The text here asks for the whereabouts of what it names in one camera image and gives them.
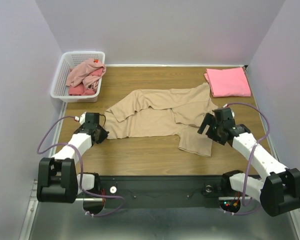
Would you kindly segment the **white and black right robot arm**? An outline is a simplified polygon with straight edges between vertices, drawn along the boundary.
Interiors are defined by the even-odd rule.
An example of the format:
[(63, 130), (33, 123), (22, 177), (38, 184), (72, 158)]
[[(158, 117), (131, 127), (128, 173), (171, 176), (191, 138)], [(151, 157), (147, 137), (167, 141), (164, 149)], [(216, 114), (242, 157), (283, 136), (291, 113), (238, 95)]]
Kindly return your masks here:
[(300, 209), (300, 171), (277, 161), (244, 124), (236, 124), (229, 106), (207, 113), (197, 132), (221, 145), (229, 144), (259, 175), (256, 179), (240, 170), (224, 173), (220, 182), (223, 194), (240, 192), (253, 198), (271, 217)]

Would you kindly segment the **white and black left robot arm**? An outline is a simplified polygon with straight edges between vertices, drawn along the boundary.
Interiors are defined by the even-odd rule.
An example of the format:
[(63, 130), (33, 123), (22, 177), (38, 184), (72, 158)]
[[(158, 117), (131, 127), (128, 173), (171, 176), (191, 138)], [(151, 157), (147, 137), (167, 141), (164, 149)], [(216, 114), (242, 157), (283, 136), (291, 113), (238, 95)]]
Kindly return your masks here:
[(76, 164), (94, 144), (102, 143), (109, 132), (100, 125), (105, 115), (85, 112), (80, 117), (71, 116), (80, 126), (69, 142), (61, 143), (62, 149), (52, 157), (44, 157), (38, 165), (36, 197), (40, 202), (73, 203), (81, 193), (80, 183), (86, 181), (84, 191), (90, 197), (101, 193), (101, 184), (95, 176), (77, 176)]

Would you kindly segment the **beige t shirt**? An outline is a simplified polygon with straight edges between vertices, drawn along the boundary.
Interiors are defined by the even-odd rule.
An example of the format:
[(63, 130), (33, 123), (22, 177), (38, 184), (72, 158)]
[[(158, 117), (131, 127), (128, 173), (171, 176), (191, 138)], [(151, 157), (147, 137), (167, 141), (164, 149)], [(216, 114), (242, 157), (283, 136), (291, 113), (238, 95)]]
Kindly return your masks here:
[(207, 83), (187, 89), (138, 89), (108, 108), (108, 139), (179, 136), (178, 148), (210, 157), (212, 140), (198, 130), (217, 106)]

